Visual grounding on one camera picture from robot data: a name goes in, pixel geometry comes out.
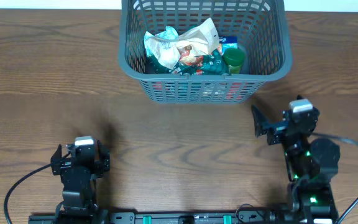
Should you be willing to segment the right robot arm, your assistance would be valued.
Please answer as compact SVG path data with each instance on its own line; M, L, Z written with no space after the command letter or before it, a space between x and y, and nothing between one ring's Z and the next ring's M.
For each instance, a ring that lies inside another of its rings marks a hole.
M287 202L263 215L265 223L336 223L339 215L331 190L338 173L340 147L328 138L309 140L320 112L301 96L291 101L281 121L272 123L251 107L256 136L283 147L289 184Z

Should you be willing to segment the light teal small packet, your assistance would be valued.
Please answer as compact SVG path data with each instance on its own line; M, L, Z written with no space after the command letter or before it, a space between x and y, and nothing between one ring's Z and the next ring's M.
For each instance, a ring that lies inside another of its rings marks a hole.
M155 35L146 31L145 35L144 35L144 46L145 46L145 51L146 51L147 57L150 57L153 55L153 53L151 51L151 47L148 44L146 44L147 39L149 39L151 37L159 37L162 39L174 40L178 36L179 35L178 35L178 32L176 31L176 29L171 26L166 26L165 30L163 32L159 32L158 34L155 34Z

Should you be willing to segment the green snack bag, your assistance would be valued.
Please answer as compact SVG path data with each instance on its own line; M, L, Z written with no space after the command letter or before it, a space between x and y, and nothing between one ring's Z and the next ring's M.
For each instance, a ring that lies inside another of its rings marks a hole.
M214 50L212 54L209 55L197 56L195 62L190 65L178 62L172 69L159 64L155 56L151 56L147 60L155 73L171 73L179 75L223 75L225 73L230 73L228 66L218 50Z

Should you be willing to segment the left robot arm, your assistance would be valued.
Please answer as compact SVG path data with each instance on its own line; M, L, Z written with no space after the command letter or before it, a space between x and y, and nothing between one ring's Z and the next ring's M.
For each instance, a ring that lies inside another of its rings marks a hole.
M92 216L96 205L96 179L110 170L109 150L91 136L75 138L67 145L68 155L62 146L50 158L52 174L59 175L63 184L63 207L68 215Z

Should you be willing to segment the blue tissue multipack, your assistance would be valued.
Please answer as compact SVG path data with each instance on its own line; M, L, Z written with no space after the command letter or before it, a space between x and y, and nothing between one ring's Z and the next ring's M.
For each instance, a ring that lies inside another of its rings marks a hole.
M237 49L237 37L235 36L222 36L219 37L218 52L223 55L227 49Z

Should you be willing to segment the beige paper pouch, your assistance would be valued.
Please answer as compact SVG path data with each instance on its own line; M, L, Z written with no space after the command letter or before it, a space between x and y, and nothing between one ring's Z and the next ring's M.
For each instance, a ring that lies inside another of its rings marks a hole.
M219 47L219 36L211 18L174 40L151 37L146 44L158 63L172 69L178 62L191 64L197 56L209 55Z

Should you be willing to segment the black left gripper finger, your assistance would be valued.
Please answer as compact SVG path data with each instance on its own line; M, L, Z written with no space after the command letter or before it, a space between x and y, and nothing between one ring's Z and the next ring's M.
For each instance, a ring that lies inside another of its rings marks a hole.
M100 140L97 141L99 161L101 163L101 170L108 172L110 170L110 151L105 147Z
M62 158L62 145L59 144L57 150L54 152L50 158L51 169L53 175L60 174L60 159Z

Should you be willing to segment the green lid jar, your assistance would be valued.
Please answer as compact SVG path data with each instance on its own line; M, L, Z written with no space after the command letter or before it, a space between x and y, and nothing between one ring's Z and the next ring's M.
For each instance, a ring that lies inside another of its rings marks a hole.
M245 60L245 53L240 49L229 48L224 51L223 59L230 73L239 74Z

